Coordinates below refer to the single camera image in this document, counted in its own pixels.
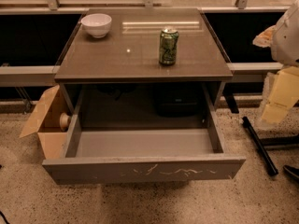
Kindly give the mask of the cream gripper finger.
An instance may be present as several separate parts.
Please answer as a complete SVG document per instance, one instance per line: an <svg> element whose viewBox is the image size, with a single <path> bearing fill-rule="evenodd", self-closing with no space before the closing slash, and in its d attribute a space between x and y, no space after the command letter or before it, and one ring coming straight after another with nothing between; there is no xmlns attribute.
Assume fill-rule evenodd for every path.
<svg viewBox="0 0 299 224"><path fill-rule="evenodd" d="M263 32L255 36L255 38L252 41L252 44L260 48L270 48L275 29L275 25L268 27Z"/></svg>
<svg viewBox="0 0 299 224"><path fill-rule="evenodd" d="M263 85L260 121L279 124L299 101L299 68L290 66L268 73Z"/></svg>

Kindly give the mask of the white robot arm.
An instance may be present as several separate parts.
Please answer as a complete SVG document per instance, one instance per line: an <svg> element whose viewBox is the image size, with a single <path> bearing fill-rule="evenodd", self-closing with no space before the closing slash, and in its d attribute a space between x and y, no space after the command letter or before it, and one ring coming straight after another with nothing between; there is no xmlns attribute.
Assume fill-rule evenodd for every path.
<svg viewBox="0 0 299 224"><path fill-rule="evenodd" d="M273 26L256 35L252 44L270 48L272 59L283 67L268 73L263 84L258 124L278 125L299 101L299 0Z"/></svg>

